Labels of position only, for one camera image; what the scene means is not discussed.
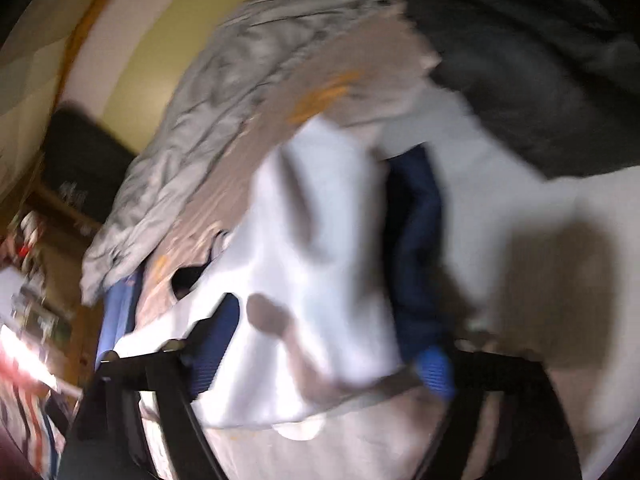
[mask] red object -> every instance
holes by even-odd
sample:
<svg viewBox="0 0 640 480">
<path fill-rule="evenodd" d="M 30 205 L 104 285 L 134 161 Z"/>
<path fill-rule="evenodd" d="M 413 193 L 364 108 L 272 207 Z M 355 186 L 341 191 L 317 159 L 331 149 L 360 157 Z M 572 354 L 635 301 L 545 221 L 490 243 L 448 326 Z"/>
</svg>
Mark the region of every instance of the red object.
<svg viewBox="0 0 640 480">
<path fill-rule="evenodd" d="M 27 257 L 27 254 L 29 254 L 29 247 L 26 245 L 20 247 L 20 249 L 18 250 L 18 256 L 20 256 L 20 259 L 25 259 Z"/>
</svg>

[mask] wrinkled fabric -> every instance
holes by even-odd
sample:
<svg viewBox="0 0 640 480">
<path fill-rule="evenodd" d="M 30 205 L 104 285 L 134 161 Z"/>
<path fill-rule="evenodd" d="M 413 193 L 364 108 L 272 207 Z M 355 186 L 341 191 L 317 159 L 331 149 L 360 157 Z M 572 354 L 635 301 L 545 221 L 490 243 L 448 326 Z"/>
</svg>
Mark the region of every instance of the wrinkled fabric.
<svg viewBox="0 0 640 480">
<path fill-rule="evenodd" d="M 249 0 L 185 72 L 85 254 L 82 302 L 128 276 L 241 132 L 265 91 L 326 40 L 388 0 Z"/>
<path fill-rule="evenodd" d="M 599 0 L 406 0 L 482 125 L 545 176 L 640 163 L 640 49 Z"/>
<path fill-rule="evenodd" d="M 250 125 L 225 151 L 149 257 L 137 326 L 173 306 L 174 272 L 204 264 L 214 234 L 238 225 L 248 206 L 253 174 L 275 146 L 299 129 L 290 120 L 299 103 L 345 74 L 355 74 L 347 93 L 323 115 L 372 145 L 386 122 L 410 110 L 424 87 L 424 75 L 437 62 L 437 55 L 398 9 L 382 9 L 323 45 L 273 86 Z"/>
<path fill-rule="evenodd" d="M 228 248 L 193 291 L 115 346 L 121 356 L 184 338 L 225 294 L 238 327 L 193 403 L 210 428 L 302 420 L 397 372 L 382 273 L 384 172 L 321 116 L 273 150 Z M 142 392 L 153 411 L 153 394 Z"/>
</svg>

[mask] gray fabric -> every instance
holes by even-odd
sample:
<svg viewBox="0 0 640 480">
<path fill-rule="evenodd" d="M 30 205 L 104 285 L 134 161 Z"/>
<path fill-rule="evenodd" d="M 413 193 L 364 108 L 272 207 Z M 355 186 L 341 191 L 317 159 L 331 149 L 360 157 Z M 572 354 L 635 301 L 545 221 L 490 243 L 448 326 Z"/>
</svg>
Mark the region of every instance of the gray fabric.
<svg viewBox="0 0 640 480">
<path fill-rule="evenodd" d="M 249 0 L 185 72 L 85 254 L 82 302 L 132 273 L 171 227 L 265 90 L 381 0 Z"/>
</svg>

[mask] black bag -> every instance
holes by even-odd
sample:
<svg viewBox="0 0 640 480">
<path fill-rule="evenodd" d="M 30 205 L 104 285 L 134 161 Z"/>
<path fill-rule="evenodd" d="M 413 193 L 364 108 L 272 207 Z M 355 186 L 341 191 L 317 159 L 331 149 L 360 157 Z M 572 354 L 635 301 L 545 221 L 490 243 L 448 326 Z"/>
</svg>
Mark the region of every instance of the black bag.
<svg viewBox="0 0 640 480">
<path fill-rule="evenodd" d="M 43 183 L 67 205 L 103 223 L 134 154 L 71 108 L 53 114 L 43 150 Z"/>
</svg>

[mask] light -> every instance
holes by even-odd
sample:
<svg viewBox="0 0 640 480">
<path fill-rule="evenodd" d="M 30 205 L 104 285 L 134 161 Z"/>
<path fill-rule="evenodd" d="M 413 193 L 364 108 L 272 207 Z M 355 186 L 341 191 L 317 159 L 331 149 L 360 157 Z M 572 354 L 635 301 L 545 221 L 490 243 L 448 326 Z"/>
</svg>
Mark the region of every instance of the light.
<svg viewBox="0 0 640 480">
<path fill-rule="evenodd" d="M 34 379 L 45 383 L 52 390 L 58 389 L 58 381 L 49 373 L 47 367 L 7 326 L 0 328 L 0 345 L 4 352 L 18 363 L 21 370 L 26 371 Z"/>
</svg>

